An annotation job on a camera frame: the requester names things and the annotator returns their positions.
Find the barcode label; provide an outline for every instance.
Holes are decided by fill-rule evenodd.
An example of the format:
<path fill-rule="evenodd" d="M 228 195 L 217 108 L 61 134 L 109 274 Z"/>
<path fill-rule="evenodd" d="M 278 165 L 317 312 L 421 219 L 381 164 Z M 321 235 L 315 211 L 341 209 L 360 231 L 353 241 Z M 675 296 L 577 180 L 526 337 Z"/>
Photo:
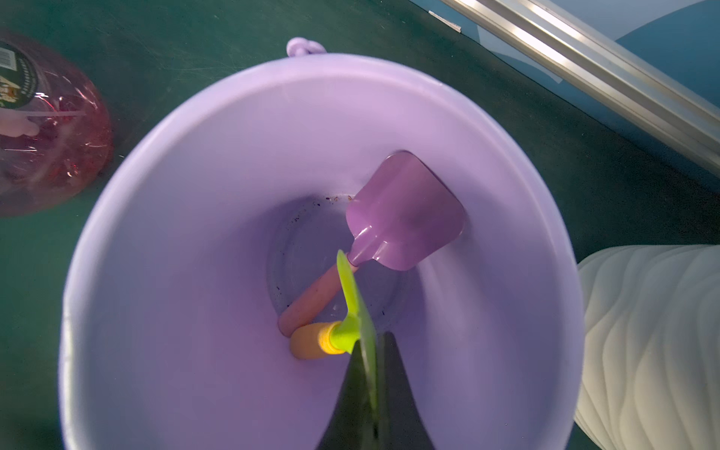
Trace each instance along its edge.
<path fill-rule="evenodd" d="M 0 48 L 0 67 L 17 72 L 17 62 L 15 61 L 14 51 Z"/>

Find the purple bucket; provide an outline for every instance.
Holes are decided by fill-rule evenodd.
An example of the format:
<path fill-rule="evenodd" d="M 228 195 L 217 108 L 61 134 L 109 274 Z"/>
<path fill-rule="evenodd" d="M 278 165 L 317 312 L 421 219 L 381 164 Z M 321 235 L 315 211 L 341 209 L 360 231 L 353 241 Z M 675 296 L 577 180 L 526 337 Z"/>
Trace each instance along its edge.
<path fill-rule="evenodd" d="M 415 269 L 371 261 L 358 273 L 436 448 L 564 448 L 584 333 L 548 189 L 455 90 L 398 64 L 325 54 L 210 86 L 113 176 L 64 296 L 68 450 L 314 449 L 347 355 L 295 360 L 277 315 L 349 249 L 348 196 L 399 149 L 468 214 L 461 237 Z"/>

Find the orange handle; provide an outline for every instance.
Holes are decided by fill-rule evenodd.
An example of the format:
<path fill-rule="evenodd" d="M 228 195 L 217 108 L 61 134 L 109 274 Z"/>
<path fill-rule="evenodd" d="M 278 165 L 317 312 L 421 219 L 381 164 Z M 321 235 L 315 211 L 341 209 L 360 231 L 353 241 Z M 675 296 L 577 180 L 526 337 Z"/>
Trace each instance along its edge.
<path fill-rule="evenodd" d="M 353 273 L 358 269 L 352 264 L 351 268 Z M 312 322 L 340 289 L 338 267 L 333 265 L 282 312 L 277 320 L 280 333 L 289 338 L 295 330 Z"/>
<path fill-rule="evenodd" d="M 345 353 L 330 343 L 330 333 L 340 322 L 311 323 L 290 336 L 290 352 L 298 359 L 319 359 Z"/>

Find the white ribbed vase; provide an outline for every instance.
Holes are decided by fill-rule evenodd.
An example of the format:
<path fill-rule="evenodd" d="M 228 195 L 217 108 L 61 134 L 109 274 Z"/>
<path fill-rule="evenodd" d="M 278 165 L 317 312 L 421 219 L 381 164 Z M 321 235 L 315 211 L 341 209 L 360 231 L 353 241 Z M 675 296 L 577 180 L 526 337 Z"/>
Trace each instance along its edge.
<path fill-rule="evenodd" d="M 578 266 L 575 421 L 603 450 L 720 449 L 720 246 L 627 246 Z"/>

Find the metal bar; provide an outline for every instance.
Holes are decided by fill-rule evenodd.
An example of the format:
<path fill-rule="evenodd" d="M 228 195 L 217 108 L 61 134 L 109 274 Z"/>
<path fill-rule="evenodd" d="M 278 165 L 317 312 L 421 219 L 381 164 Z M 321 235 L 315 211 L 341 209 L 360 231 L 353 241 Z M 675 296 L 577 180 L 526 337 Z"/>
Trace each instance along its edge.
<path fill-rule="evenodd" d="M 621 45 L 545 0 L 442 1 L 720 176 L 720 109 Z"/>

